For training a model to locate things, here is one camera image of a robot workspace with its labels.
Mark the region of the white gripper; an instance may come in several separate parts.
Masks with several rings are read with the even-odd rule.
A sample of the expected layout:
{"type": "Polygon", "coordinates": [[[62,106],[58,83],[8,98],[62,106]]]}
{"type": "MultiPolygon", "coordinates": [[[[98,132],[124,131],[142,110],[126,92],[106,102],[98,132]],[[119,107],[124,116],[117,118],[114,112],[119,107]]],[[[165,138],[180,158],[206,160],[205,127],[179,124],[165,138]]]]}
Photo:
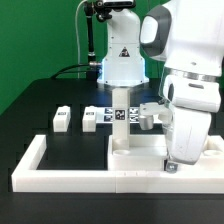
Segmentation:
{"type": "Polygon", "coordinates": [[[194,165],[204,149],[211,124],[211,114],[170,106],[171,122],[163,125],[166,137],[169,159],[165,171],[171,174],[177,172],[177,165],[182,163],[194,165]]]}

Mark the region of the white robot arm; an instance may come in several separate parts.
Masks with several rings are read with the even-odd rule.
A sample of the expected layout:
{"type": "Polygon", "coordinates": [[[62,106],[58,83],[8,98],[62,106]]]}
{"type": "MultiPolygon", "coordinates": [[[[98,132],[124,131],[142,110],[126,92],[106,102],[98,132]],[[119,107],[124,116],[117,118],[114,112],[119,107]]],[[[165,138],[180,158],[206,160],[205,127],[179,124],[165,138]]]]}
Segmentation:
{"type": "Polygon", "coordinates": [[[216,79],[224,60],[224,0],[169,0],[143,20],[129,10],[132,0],[103,0],[108,52],[100,84],[129,87],[147,81],[140,53],[162,61],[162,100],[139,112],[143,129],[153,127],[152,114],[163,119],[166,170],[195,164],[204,148],[211,115],[220,108],[216,79]]]}

